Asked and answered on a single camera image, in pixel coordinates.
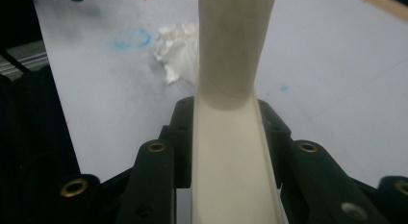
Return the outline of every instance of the blue marker scribble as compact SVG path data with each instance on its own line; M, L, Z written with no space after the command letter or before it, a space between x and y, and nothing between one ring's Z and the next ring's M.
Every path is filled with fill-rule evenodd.
M289 89L289 85L286 83L280 87L281 91L288 91L288 89Z
M144 29L120 31L114 40L116 49L142 48L150 43L152 36Z

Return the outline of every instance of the white table surface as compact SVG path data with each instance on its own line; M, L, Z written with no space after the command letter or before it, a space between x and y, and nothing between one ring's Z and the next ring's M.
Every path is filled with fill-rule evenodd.
M197 0L34 0L83 173L106 181L169 123L156 30L197 22ZM276 0L255 88L293 131L371 186L408 176L408 24L363 0Z

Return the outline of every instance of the black metal frame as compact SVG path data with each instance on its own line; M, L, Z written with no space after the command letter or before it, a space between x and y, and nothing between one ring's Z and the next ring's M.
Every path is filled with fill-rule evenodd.
M293 141L276 112L259 103L291 224L408 223L407 178L385 177L379 188L349 178L320 145ZM192 115L193 98L179 101L170 125L140 148L133 168L101 185L91 175L66 179L39 204L32 223L175 223L175 189L191 185ZM66 197L64 187L83 192Z

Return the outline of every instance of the crumpled paper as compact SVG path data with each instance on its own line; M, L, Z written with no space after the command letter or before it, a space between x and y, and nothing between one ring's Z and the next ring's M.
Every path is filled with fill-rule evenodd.
M158 30L155 54L166 70L168 84L183 78L193 85L197 71L198 24L178 24Z

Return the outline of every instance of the screw hole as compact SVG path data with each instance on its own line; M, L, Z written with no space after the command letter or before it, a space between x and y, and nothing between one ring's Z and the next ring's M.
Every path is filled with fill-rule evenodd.
M399 190L399 192L403 193L404 195L408 196L408 183L407 182L397 182L395 183L396 189Z
M309 143L300 143L298 147L308 153L315 153L318 151L318 148L315 145Z
M348 217L356 221L365 221L369 218L366 211L354 203L342 203L342 210Z
M144 219L151 215L153 215L153 206L151 204L144 203L138 206L136 209L136 216L138 218Z
M87 189L87 187L88 182L85 179L83 178L75 179L69 181L67 184L63 186L63 188L60 191L60 195L66 198L74 197L84 192Z
M154 144L151 144L147 149L150 152L158 153L158 152L164 151L166 149L166 146L161 143L154 143Z

